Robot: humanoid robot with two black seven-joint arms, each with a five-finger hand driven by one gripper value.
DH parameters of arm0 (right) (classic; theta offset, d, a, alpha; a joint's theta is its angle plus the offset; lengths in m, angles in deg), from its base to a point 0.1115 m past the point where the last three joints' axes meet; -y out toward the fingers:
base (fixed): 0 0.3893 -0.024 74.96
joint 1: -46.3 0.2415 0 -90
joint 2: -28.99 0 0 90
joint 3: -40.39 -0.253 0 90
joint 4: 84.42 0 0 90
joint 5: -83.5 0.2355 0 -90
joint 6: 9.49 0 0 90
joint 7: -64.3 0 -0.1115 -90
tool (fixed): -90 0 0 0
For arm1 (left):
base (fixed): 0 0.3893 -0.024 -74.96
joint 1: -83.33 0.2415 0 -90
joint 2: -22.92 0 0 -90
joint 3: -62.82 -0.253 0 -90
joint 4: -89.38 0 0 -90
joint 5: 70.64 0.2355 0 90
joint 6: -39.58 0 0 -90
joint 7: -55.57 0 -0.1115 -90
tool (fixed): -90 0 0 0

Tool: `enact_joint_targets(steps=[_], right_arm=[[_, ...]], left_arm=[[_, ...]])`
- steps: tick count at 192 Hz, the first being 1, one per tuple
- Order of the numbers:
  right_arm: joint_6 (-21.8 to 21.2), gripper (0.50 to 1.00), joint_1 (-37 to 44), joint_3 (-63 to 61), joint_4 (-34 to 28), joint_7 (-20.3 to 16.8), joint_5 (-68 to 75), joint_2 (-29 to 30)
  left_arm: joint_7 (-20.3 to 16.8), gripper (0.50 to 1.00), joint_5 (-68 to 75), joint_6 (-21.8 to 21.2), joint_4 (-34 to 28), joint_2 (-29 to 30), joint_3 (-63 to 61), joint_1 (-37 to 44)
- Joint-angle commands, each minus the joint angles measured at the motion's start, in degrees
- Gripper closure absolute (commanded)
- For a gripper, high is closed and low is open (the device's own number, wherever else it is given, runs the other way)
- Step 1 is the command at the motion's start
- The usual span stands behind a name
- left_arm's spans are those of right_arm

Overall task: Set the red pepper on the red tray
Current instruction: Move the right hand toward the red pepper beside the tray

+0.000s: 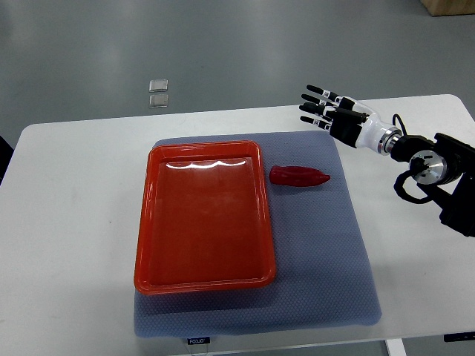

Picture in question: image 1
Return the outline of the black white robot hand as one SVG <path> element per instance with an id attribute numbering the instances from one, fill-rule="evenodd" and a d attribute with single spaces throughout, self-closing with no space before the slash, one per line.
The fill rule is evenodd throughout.
<path id="1" fill-rule="evenodd" d="M 323 119 L 300 116 L 302 122 L 330 131 L 330 136 L 353 148 L 385 149 L 392 138 L 392 126 L 381 121 L 378 113 L 357 100 L 339 96 L 331 90 L 307 85 L 311 94 L 302 94 L 303 112 Z"/>

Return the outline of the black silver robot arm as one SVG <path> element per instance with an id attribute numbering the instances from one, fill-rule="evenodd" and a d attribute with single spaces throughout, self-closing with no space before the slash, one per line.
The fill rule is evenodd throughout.
<path id="1" fill-rule="evenodd" d="M 352 148 L 368 148 L 408 169 L 393 185 L 396 194 L 413 204 L 436 203 L 441 224 L 474 235 L 474 148 L 444 133 L 432 140 L 407 133 L 397 113 L 391 123 L 360 101 L 307 85 L 302 94 L 301 121 L 316 125 Z"/>

